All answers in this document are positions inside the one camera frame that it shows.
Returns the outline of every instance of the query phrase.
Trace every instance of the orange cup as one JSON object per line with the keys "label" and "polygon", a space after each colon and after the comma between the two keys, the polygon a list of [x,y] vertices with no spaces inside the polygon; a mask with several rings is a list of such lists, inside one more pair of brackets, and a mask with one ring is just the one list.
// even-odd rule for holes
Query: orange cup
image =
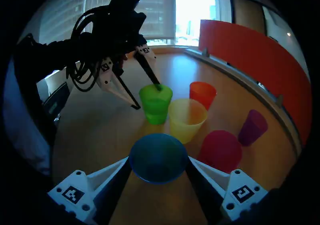
{"label": "orange cup", "polygon": [[197,100],[207,110],[217,95],[217,90],[205,82],[193,82],[190,84],[190,99]]}

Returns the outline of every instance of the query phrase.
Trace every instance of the window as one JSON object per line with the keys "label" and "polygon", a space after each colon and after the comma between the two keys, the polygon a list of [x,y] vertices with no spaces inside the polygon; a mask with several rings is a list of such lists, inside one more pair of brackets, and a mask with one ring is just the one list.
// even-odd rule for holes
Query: window
{"label": "window", "polygon": [[[40,43],[70,38],[77,19],[87,10],[109,4],[111,0],[48,0],[40,25]],[[141,0],[136,12],[147,18],[140,30],[146,39],[174,39],[174,0]]]}
{"label": "window", "polygon": [[[87,10],[109,4],[111,0],[48,0],[42,11],[39,42],[68,39],[77,19]],[[149,45],[198,46],[200,20],[219,20],[218,0],[141,0],[136,12],[147,18],[140,33]],[[92,24],[85,28],[90,32]]]}
{"label": "window", "polygon": [[217,0],[176,0],[177,45],[198,46],[200,20],[219,20]]}

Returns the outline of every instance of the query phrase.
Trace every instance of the green cup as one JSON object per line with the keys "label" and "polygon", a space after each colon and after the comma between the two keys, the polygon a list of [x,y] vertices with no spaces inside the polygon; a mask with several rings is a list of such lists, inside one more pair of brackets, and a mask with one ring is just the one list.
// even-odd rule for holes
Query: green cup
{"label": "green cup", "polygon": [[139,96],[147,120],[151,124],[163,124],[167,119],[168,107],[172,98],[172,90],[163,85],[159,85],[158,91],[154,84],[143,87]]}

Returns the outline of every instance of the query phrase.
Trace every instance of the plastic cup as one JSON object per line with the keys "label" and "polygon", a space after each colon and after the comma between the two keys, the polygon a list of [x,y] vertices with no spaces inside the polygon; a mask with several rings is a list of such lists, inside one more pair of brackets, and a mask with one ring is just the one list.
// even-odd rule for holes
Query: plastic cup
{"label": "plastic cup", "polygon": [[197,160],[230,173],[237,168],[241,158],[241,144],[236,136],[224,130],[216,130],[205,137]]}
{"label": "plastic cup", "polygon": [[170,134],[185,144],[207,119],[206,108],[196,100],[178,99],[169,106]]}
{"label": "plastic cup", "polygon": [[176,138],[163,133],[140,138],[129,154],[133,172],[139,178],[155,184],[167,183],[178,178],[188,161],[184,146]]}
{"label": "plastic cup", "polygon": [[264,116],[256,110],[250,110],[246,121],[238,135],[238,141],[243,146],[253,144],[268,130],[268,124]]}
{"label": "plastic cup", "polygon": [[147,120],[151,124],[162,124],[167,119],[168,107],[172,98],[172,90],[163,85],[159,85],[158,91],[154,84],[143,87],[139,96]]}
{"label": "plastic cup", "polygon": [[217,95],[217,90],[205,82],[193,82],[190,84],[190,99],[197,100],[207,110]]}

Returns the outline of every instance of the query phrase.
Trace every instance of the red cup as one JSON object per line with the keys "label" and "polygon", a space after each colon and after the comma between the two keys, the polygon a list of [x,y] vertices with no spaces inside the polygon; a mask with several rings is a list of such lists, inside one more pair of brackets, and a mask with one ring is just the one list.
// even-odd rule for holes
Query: red cup
{"label": "red cup", "polygon": [[197,100],[208,110],[213,99],[217,95],[217,90],[205,82],[193,82],[190,84],[190,99]]}
{"label": "red cup", "polygon": [[205,137],[197,160],[230,173],[237,168],[241,158],[242,149],[237,137],[227,131],[216,130]]}
{"label": "red cup", "polygon": [[260,138],[267,130],[268,124],[264,116],[256,110],[250,110],[238,135],[238,141],[243,146],[249,146]]}

